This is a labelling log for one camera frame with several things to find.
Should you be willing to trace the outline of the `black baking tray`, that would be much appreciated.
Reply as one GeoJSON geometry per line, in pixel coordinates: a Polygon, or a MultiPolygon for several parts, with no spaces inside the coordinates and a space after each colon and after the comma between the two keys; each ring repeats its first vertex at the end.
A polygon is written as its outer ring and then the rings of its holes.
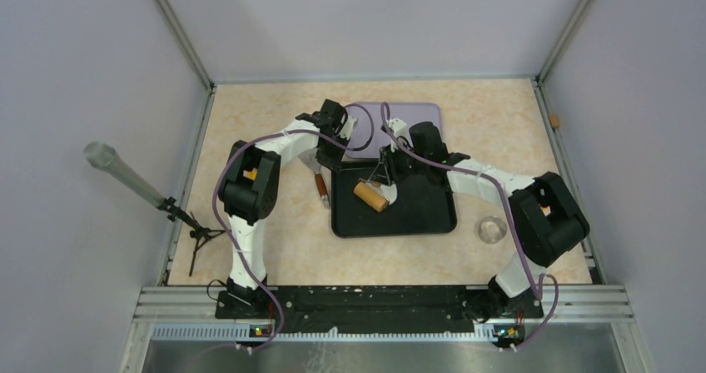
{"type": "Polygon", "coordinates": [[[341,238],[445,234],[457,226],[454,198],[420,175],[397,186],[398,197],[384,211],[374,211],[354,194],[375,162],[344,162],[331,174],[331,230],[341,238]]]}

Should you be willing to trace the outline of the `wooden dough roller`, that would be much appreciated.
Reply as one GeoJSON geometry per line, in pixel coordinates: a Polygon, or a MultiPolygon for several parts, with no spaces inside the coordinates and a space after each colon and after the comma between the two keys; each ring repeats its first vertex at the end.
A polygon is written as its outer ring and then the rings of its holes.
{"type": "Polygon", "coordinates": [[[380,196],[369,184],[369,182],[383,184],[376,179],[379,167],[383,167],[383,165],[378,163],[368,177],[358,180],[353,189],[353,193],[376,212],[382,212],[389,206],[387,200],[380,196]]]}

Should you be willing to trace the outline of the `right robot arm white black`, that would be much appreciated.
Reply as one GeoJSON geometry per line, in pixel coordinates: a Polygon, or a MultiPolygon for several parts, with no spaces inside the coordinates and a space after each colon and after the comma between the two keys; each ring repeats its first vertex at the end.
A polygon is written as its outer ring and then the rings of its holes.
{"type": "Polygon", "coordinates": [[[508,173],[449,152],[431,122],[408,127],[393,118],[381,129],[390,138],[380,150],[382,168],[375,174],[383,187],[423,176],[449,193],[473,196],[503,210],[515,253],[488,283],[490,309],[511,316],[527,296],[540,300],[547,269],[590,232],[564,179],[555,172],[538,177],[508,173]]]}

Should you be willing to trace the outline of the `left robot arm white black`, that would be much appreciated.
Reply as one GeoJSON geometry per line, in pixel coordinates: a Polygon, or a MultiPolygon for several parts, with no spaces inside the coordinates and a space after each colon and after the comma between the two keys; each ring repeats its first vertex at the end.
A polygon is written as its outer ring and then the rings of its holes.
{"type": "Polygon", "coordinates": [[[222,225],[233,257],[226,290],[243,315],[257,317],[266,309],[264,226],[276,206],[281,169],[307,153],[336,169],[356,124],[344,106],[325,100],[320,110],[296,116],[278,132],[233,144],[212,205],[222,206],[227,217],[222,225]]]}

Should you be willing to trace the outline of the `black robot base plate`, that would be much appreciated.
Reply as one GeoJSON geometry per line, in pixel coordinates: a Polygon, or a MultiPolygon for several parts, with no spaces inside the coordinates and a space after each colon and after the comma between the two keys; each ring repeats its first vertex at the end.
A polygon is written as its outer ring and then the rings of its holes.
{"type": "Polygon", "coordinates": [[[442,334],[493,319],[516,322],[544,311],[526,291],[508,298],[486,286],[279,286],[236,296],[220,291],[215,317],[263,320],[281,334],[442,334]]]}

